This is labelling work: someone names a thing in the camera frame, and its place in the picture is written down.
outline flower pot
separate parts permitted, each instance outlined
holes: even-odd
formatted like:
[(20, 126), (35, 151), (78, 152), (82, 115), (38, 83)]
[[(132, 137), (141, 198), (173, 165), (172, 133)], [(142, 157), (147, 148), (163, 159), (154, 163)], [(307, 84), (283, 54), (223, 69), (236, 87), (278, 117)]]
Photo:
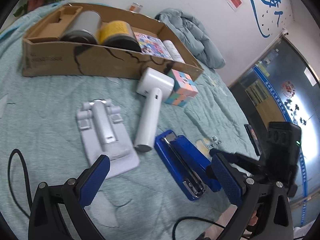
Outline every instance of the flower pot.
[(44, 5), (45, 0), (28, 0), (28, 12)]

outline cardboard divider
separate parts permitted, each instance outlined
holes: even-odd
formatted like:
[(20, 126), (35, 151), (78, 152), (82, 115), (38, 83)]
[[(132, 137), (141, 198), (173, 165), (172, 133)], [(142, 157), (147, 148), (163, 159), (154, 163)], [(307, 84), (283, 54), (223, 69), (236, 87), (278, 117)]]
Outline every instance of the cardboard divider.
[[(122, 20), (135, 32), (172, 41), (185, 63), (125, 49), (59, 41), (77, 15), (87, 10), (99, 13), (102, 25)], [(203, 72), (201, 65), (164, 23), (131, 11), (86, 3), (64, 5), (27, 30), (23, 37), (23, 66), (24, 76), (96, 75), (139, 79), (144, 69), (151, 67), (162, 73), (175, 69), (196, 80)]]

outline screw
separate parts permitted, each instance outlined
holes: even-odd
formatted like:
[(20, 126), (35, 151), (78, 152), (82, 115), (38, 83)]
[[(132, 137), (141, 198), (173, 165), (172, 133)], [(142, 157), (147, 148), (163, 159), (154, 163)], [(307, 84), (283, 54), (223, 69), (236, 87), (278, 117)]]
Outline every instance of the screw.
[(39, 188), (44, 188), (45, 187), (45, 185), (46, 185), (46, 183), (45, 182), (41, 182), (40, 184), (39, 184)]
[(254, 183), (254, 180), (252, 178), (247, 178), (245, 181), (250, 185)]
[(277, 185), (277, 187), (283, 187), (283, 184), (282, 184), (282, 182), (280, 182), (280, 181), (277, 181), (277, 182), (276, 182), (276, 185)]
[(69, 185), (73, 185), (73, 184), (76, 183), (76, 179), (74, 179), (74, 178), (68, 179), (67, 183), (68, 183)]

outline rubik's cube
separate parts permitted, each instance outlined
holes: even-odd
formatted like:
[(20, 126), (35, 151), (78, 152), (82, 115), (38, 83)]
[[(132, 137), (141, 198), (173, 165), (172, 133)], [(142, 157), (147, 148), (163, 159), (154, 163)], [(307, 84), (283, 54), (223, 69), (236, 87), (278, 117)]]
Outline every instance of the rubik's cube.
[(168, 76), (174, 79), (174, 87), (166, 103), (185, 106), (190, 99), (198, 94), (196, 84), (188, 74), (172, 69), (169, 71)]

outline blue stapler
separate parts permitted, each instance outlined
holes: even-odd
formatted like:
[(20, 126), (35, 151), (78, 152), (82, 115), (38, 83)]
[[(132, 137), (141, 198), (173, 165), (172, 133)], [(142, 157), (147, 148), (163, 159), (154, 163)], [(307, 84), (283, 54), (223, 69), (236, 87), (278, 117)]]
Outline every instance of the blue stapler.
[(184, 135), (168, 130), (156, 137), (155, 149), (189, 200), (199, 199), (207, 187), (213, 192), (221, 189), (206, 175), (211, 162)]

